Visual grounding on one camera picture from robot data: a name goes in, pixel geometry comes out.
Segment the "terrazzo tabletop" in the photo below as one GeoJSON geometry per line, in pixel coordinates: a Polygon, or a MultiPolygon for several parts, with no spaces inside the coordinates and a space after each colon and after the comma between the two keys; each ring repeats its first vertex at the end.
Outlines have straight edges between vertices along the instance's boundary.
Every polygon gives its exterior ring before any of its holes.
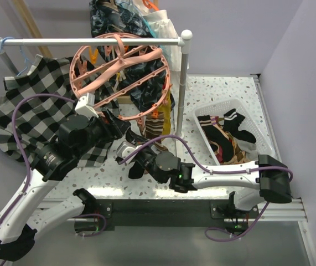
{"type": "MultiPolygon", "coordinates": [[[[173,94],[178,99],[178,86],[173,82],[173,94]]],[[[183,119],[183,133],[192,152],[203,165],[214,165],[212,157],[203,141],[201,134],[193,119],[193,110],[197,107],[209,104],[214,100],[227,100],[238,97],[247,107],[251,118],[256,122],[267,141],[267,126],[264,120],[261,104],[257,95],[255,82],[252,77],[218,77],[218,76],[189,76],[189,89],[185,95],[185,109],[183,119]]],[[[134,115],[138,110],[134,105],[120,105],[122,115],[134,115]]],[[[139,133],[135,122],[132,130],[139,133]]],[[[96,198],[110,199],[227,199],[229,192],[239,188],[215,187],[198,191],[190,191],[186,194],[169,190],[167,184],[157,184],[149,175],[141,179],[130,180],[128,171],[133,166],[118,165],[115,161],[116,150],[124,139],[115,141],[108,153],[108,158],[101,167],[76,168],[68,173],[47,196],[46,199],[65,199],[72,195],[78,188],[85,188],[96,198]]],[[[169,151],[175,153],[175,141],[165,139],[163,144],[169,151]]],[[[186,154],[184,161],[192,161],[186,154]]]]}

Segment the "checkered cloth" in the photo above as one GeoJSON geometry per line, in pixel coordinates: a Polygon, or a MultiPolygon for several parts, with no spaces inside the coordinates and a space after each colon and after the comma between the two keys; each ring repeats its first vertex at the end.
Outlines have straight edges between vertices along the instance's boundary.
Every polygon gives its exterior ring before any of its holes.
{"type": "MultiPolygon", "coordinates": [[[[37,55],[34,64],[25,75],[4,78],[6,93],[0,98],[0,148],[11,158],[23,162],[20,150],[17,148],[12,131],[12,114],[16,105],[29,96],[39,93],[58,94],[75,100],[69,83],[69,66],[71,58],[51,59],[37,55]]],[[[94,68],[87,62],[88,70],[94,68]]],[[[83,86],[92,82],[97,76],[84,80],[83,86]]],[[[96,101],[113,93],[106,87],[96,91],[96,101]]],[[[119,105],[112,101],[106,107],[119,114],[119,105]]],[[[59,125],[66,118],[75,114],[75,104],[57,98],[34,98],[20,107],[17,113],[17,133],[29,161],[32,162],[39,152],[55,136],[59,125]]],[[[83,155],[78,167],[100,166],[107,157],[111,143],[93,147],[83,155]]]]}

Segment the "gray floor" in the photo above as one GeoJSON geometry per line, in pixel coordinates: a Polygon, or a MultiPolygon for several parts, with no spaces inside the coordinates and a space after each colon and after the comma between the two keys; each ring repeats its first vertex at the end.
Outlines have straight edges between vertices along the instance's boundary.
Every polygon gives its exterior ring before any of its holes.
{"type": "Polygon", "coordinates": [[[231,243],[208,240],[204,228],[121,227],[84,240],[72,229],[72,222],[56,228],[14,265],[309,265],[295,222],[260,222],[241,241],[231,243]]]}

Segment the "white plastic basket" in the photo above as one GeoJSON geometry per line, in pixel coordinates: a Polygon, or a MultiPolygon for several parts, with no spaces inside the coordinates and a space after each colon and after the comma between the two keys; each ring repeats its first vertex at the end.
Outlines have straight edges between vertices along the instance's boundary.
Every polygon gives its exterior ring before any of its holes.
{"type": "Polygon", "coordinates": [[[209,152],[211,153],[211,156],[212,156],[214,162],[217,165],[220,165],[218,160],[217,160],[217,157],[215,156],[211,146],[208,143],[208,140],[206,138],[206,135],[204,134],[202,127],[200,126],[200,124],[198,122],[197,116],[211,115],[211,116],[224,117],[224,114],[233,108],[236,109],[236,112],[245,116],[245,120],[239,126],[239,130],[247,130],[255,136],[255,138],[256,138],[256,150],[257,150],[258,154],[268,154],[268,155],[274,157],[275,156],[274,148],[267,141],[267,139],[265,138],[265,135],[257,127],[256,123],[251,119],[251,116],[248,113],[248,111],[246,110],[242,101],[239,100],[238,98],[230,98],[229,100],[214,101],[213,103],[211,103],[209,105],[204,105],[204,106],[198,107],[193,112],[193,118],[197,124],[198,130],[200,131],[202,138],[203,138],[204,142],[206,143],[207,148],[208,148],[209,152]]]}

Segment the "black sock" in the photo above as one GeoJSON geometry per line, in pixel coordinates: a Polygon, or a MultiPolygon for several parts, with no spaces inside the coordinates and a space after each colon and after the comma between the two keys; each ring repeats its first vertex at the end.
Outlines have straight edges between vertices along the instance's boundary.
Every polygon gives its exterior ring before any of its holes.
{"type": "Polygon", "coordinates": [[[256,143],[255,136],[246,131],[239,131],[239,126],[243,122],[245,116],[236,112],[235,109],[231,109],[229,112],[224,114],[224,126],[223,129],[228,131],[233,137],[236,137],[239,140],[244,140],[250,143],[256,143]]]}
{"type": "Polygon", "coordinates": [[[197,119],[199,120],[200,126],[209,140],[213,151],[217,151],[218,147],[211,142],[217,143],[222,148],[223,161],[230,161],[234,155],[234,148],[229,141],[229,138],[223,135],[222,129],[217,125],[212,125],[211,117],[209,115],[198,116],[197,119]]]}

